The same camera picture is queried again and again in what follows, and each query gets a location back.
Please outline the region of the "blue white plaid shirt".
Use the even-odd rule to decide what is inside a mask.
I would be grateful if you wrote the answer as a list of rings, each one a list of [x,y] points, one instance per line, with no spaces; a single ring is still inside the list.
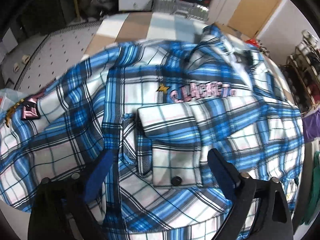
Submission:
[[[253,45],[217,26],[199,43],[116,43],[1,115],[1,200],[30,212],[44,178],[107,159],[88,202],[109,239],[208,239],[231,209],[208,165],[217,149],[278,178],[294,211],[303,123]]]

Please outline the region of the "green folded garment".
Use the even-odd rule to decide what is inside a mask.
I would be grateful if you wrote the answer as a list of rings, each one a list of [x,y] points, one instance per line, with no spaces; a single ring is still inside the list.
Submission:
[[[320,172],[319,172],[319,151],[316,151],[313,156],[313,174],[311,190],[309,194],[309,201],[302,223],[309,225],[312,221],[313,214],[316,211],[319,202],[319,186],[320,186]]]

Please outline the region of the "purple plastic bag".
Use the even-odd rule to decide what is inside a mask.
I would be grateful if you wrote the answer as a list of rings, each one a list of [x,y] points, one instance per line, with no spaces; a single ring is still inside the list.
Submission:
[[[302,121],[305,142],[313,141],[313,139],[318,138],[320,136],[319,111],[316,111],[315,113],[304,117]]]

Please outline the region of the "checkered pillow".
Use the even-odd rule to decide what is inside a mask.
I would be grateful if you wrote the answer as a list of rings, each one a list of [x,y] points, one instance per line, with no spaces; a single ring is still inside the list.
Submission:
[[[0,102],[1,112],[7,111],[11,106],[13,106],[15,103],[17,103],[22,98],[25,98],[27,94],[10,89],[10,88],[4,88],[0,90]]]

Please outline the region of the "grey dotted floor mat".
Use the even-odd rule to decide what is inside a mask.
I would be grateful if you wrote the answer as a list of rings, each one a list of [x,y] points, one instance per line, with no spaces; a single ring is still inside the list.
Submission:
[[[1,88],[31,94],[78,63],[101,21],[70,25],[48,35],[34,35],[2,56]]]

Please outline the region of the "wooden shoe rack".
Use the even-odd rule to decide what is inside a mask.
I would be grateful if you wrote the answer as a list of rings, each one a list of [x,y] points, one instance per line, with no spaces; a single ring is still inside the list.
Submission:
[[[307,30],[295,51],[280,70],[285,76],[294,100],[302,113],[319,104],[319,46],[318,40]]]

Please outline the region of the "checkered bed sheet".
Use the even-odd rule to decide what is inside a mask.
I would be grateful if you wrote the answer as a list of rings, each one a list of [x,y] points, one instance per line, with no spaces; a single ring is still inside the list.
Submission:
[[[162,12],[116,14],[103,20],[82,58],[116,42],[165,39],[199,43],[206,26],[202,21]]]

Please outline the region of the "wooden door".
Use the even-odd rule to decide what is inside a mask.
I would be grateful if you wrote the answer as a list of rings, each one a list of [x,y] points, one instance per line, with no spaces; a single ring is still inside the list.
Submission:
[[[282,0],[241,0],[227,26],[254,38]]]

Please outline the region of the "white low cabinet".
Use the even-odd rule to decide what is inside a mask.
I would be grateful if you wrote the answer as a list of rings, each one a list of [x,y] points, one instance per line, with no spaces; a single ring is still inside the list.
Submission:
[[[241,0],[211,0],[208,12],[208,23],[227,25]]]

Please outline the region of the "silver ribbed suitcase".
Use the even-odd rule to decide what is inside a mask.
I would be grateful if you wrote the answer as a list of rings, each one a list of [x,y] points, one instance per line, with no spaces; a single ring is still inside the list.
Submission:
[[[180,0],[153,0],[153,12],[180,15],[187,19],[208,21],[209,9],[196,3]]]

